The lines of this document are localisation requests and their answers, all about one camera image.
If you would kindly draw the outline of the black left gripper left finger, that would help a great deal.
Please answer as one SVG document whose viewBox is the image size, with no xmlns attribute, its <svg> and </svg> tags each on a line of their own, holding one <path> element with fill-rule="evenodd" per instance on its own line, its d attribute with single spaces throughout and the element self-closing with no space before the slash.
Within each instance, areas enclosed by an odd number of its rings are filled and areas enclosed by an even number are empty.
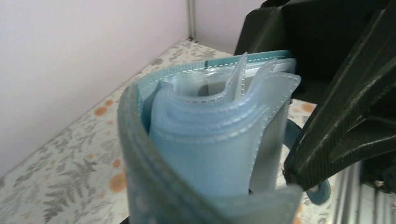
<svg viewBox="0 0 396 224">
<path fill-rule="evenodd" d="M 234 55 L 288 50 L 298 62 L 313 58 L 311 0 L 267 0 L 245 17 Z"/>
</svg>

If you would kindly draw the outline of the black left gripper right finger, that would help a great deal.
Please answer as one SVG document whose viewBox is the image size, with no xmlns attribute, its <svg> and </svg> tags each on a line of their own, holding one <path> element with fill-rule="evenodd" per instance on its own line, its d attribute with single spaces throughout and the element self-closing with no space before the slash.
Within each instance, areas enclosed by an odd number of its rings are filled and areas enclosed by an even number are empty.
<svg viewBox="0 0 396 224">
<path fill-rule="evenodd" d="M 396 11 L 375 13 L 284 162 L 304 190 L 396 148 Z"/>
</svg>

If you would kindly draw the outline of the blue card holder wallet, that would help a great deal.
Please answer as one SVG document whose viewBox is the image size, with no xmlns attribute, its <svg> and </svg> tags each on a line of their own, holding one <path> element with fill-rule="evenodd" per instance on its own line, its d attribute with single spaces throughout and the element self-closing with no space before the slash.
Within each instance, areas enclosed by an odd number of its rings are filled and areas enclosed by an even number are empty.
<svg viewBox="0 0 396 224">
<path fill-rule="evenodd" d="M 117 111 L 129 224 L 291 224 L 303 190 L 276 189 L 300 84 L 287 50 L 158 70 Z"/>
</svg>

